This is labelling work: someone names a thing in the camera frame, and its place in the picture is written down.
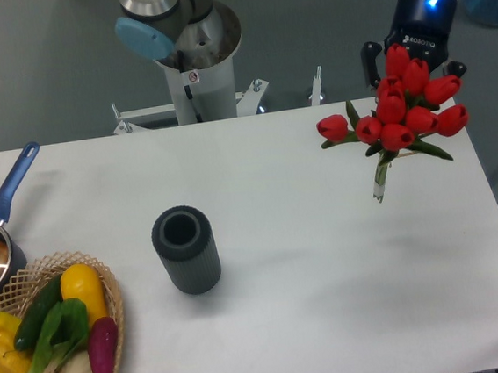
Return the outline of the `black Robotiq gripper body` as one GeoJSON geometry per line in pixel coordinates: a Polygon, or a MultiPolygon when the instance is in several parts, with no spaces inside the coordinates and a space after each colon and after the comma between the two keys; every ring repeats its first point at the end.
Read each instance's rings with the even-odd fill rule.
{"type": "Polygon", "coordinates": [[[448,60],[448,38],[458,6],[457,0],[397,0],[385,52],[401,45],[411,59],[439,67],[448,60]]]}

